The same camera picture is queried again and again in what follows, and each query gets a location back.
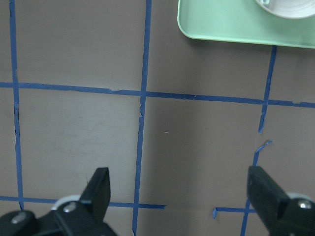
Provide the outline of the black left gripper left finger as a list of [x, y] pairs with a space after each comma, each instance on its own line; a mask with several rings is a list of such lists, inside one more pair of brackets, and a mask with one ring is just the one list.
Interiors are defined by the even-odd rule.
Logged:
[[88, 212], [97, 220], [103, 221], [110, 203], [109, 168], [97, 168], [79, 198]]

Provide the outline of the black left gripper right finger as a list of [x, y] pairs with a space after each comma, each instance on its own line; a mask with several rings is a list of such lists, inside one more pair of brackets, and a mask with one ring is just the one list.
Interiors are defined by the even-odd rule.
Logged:
[[281, 219], [291, 200], [260, 166], [248, 168], [247, 197], [262, 221]]

